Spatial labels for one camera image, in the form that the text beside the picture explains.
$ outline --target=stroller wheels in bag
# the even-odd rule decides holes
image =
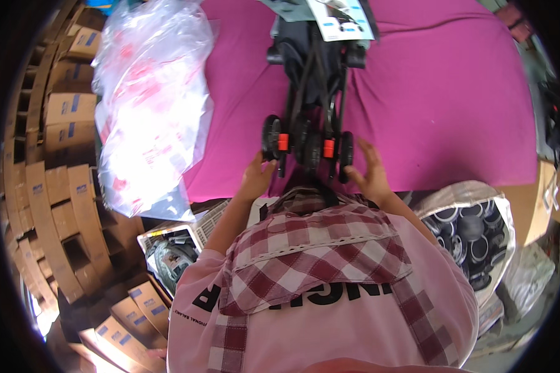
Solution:
[[[277,115],[269,115],[263,122],[261,131],[261,150],[263,151],[263,158],[267,161],[280,158],[280,151],[278,150],[280,131],[280,118]]]
[[[303,160],[305,171],[315,174],[321,159],[321,136],[318,132],[313,132],[307,137],[303,156],[305,157]]]
[[[304,115],[299,115],[295,120],[294,130],[292,132],[292,135],[294,136],[292,149],[294,150],[294,158],[300,165],[302,165],[305,160],[305,145],[307,143],[307,135],[309,134],[310,127],[311,121]]]
[[[340,174],[338,175],[338,181],[342,184],[346,184],[349,181],[349,177],[344,172],[344,166],[351,166],[353,164],[353,134],[349,131],[343,132],[342,138],[340,139]]]

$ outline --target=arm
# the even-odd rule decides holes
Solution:
[[[381,156],[376,148],[367,141],[360,138],[359,147],[365,155],[367,163],[367,175],[363,177],[357,169],[346,166],[344,170],[348,177],[357,184],[361,193],[375,202],[378,207],[387,214],[399,215],[407,219],[429,242],[436,245],[438,241],[427,229],[425,224],[419,220],[417,215],[390,190],[386,169],[381,162]]]
[[[276,166],[276,160],[273,160],[262,172],[262,163],[263,154],[258,152],[245,170],[238,193],[226,206],[222,218],[211,232],[205,244],[206,249],[215,250],[225,256],[226,250],[231,247],[232,242],[245,230],[251,205],[268,190]]]

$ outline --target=pink fabric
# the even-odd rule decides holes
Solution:
[[[533,109],[508,28],[474,0],[370,3],[380,42],[365,70],[351,69],[344,130],[377,146],[393,190],[469,179],[533,182]],[[269,8],[255,0],[202,6],[219,20],[220,34],[206,67],[215,102],[207,148],[185,174],[194,201],[235,194],[260,149],[263,120],[282,115],[288,86],[282,67],[266,63],[275,16]],[[355,166],[364,169],[358,149]],[[280,195],[287,180],[275,179],[270,194]]]
[[[388,215],[401,236],[413,271],[451,335],[463,364],[477,339],[477,301],[469,282],[450,255],[425,239],[407,220]],[[168,370],[207,369],[219,315],[215,278],[224,257],[204,250],[183,273],[172,303],[168,332]],[[300,372],[318,362],[349,357],[383,366],[424,365],[423,358],[394,296],[349,300],[346,290],[332,304],[314,304],[306,293],[302,306],[282,305],[249,317],[244,372]]]

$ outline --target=red checkered fabric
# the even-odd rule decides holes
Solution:
[[[341,202],[352,203],[301,216],[314,203],[291,199],[299,213],[278,200],[270,211],[282,212],[247,229],[227,252],[209,372],[242,372],[250,314],[331,282],[389,283],[425,362],[458,367],[455,345],[388,216],[345,196]]]

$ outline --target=left hand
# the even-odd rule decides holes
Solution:
[[[263,153],[260,150],[245,169],[240,189],[235,198],[254,201],[268,190],[272,173],[276,168],[276,160],[269,162],[263,172],[261,171],[262,164]]]

